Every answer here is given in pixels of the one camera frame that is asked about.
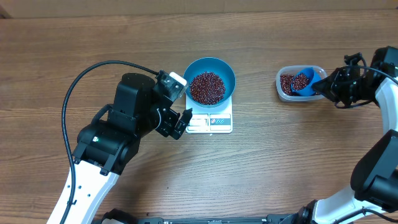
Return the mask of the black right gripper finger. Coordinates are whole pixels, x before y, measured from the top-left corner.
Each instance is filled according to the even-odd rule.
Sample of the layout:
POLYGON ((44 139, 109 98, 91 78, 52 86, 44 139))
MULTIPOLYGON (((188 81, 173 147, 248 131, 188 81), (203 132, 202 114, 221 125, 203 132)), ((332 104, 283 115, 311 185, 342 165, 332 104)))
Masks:
POLYGON ((334 93, 329 84, 314 83, 312 89, 334 103, 339 102, 338 96, 334 93))
POLYGON ((329 76, 326 78, 314 82, 312 85, 313 89, 330 89, 333 85, 338 83, 338 75, 340 74, 339 70, 333 71, 329 76))

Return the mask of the blue plastic scoop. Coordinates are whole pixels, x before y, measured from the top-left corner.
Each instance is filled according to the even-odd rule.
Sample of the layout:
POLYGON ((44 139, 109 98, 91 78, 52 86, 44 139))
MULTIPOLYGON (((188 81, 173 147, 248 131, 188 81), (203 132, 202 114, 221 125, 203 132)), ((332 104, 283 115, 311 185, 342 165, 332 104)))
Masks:
POLYGON ((312 85, 321 80, 321 76, 313 67, 304 68, 299 71, 292 79, 290 84, 292 93, 298 96, 315 95, 312 85))

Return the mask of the blue metal bowl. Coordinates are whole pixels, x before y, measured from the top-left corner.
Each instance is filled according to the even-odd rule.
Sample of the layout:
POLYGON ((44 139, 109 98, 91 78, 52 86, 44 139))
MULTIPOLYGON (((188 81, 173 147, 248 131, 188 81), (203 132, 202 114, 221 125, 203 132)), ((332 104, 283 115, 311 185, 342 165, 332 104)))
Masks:
POLYGON ((187 98, 204 108, 226 102, 236 88, 234 70, 219 58, 205 57, 192 62, 183 77, 188 82, 187 98))

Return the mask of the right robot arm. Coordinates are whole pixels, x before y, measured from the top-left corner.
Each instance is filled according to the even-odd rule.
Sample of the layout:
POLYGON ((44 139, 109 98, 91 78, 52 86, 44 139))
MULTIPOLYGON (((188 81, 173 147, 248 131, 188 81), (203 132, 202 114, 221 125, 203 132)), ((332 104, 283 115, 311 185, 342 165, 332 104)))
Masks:
POLYGON ((348 187, 313 200, 297 213, 268 215, 267 223, 354 223, 368 215, 397 222, 387 217, 397 211, 397 49, 377 49, 369 65, 361 53, 344 61, 328 77, 310 74, 305 88, 292 91, 301 96, 318 93, 339 109, 374 103, 381 110, 384 135, 357 163, 348 187))

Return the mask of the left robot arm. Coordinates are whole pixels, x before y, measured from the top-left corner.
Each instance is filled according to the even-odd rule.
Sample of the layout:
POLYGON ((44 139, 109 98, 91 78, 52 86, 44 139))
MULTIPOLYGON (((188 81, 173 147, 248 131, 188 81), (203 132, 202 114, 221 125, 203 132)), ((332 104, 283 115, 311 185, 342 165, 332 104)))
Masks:
POLYGON ((179 139, 192 110, 180 114, 170 107, 187 87, 174 72, 160 71, 155 78, 125 73, 113 103, 103 106, 79 132, 73 169, 48 222, 91 223, 145 135, 157 131, 179 139))

